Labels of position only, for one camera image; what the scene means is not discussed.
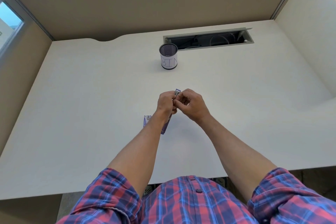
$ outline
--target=shirt sleeve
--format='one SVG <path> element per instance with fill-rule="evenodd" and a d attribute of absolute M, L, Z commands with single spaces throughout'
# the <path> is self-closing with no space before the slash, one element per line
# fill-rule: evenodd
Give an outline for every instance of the shirt sleeve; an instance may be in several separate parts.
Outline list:
<path fill-rule="evenodd" d="M 266 175 L 247 206 L 260 223 L 336 223 L 336 203 L 283 168 Z"/>
<path fill-rule="evenodd" d="M 106 168 L 57 224 L 138 223 L 140 214 L 141 199 L 135 189 L 118 171 Z"/>

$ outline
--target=black mesh cup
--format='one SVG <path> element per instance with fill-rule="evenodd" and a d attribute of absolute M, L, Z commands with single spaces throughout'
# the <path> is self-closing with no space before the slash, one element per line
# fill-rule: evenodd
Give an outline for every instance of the black mesh cup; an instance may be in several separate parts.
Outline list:
<path fill-rule="evenodd" d="M 175 44 L 163 44 L 159 48 L 161 54 L 161 66 L 164 69 L 171 70 L 177 66 L 178 47 Z"/>

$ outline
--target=person's right arm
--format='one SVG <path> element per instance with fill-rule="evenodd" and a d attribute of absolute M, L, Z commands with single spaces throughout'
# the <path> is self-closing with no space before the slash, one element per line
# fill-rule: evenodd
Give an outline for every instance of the person's right arm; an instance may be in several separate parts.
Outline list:
<path fill-rule="evenodd" d="M 307 188 L 230 133 L 210 115 L 200 94 L 187 89 L 173 103 L 208 135 L 258 222 L 336 223 L 335 202 Z"/>
<path fill-rule="evenodd" d="M 186 89 L 173 103 L 208 135 L 227 175 L 249 200 L 261 180 L 276 166 L 212 117 L 200 94 Z"/>

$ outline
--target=person's right hand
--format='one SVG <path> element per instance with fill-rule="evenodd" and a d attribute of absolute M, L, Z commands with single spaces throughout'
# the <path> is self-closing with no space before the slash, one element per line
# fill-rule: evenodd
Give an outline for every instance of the person's right hand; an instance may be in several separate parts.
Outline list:
<path fill-rule="evenodd" d="M 190 89 L 179 93 L 173 104 L 197 124 L 210 115 L 202 96 Z"/>

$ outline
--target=plaid shirt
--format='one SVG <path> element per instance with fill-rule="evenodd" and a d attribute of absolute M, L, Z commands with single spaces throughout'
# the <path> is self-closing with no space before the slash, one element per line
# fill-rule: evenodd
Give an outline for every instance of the plaid shirt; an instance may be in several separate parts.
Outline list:
<path fill-rule="evenodd" d="M 72 213 L 58 224 L 336 223 L 336 203 L 306 188 L 287 170 L 271 171 L 247 206 L 215 182 L 183 176 L 142 200 L 128 180 L 103 170 Z"/>

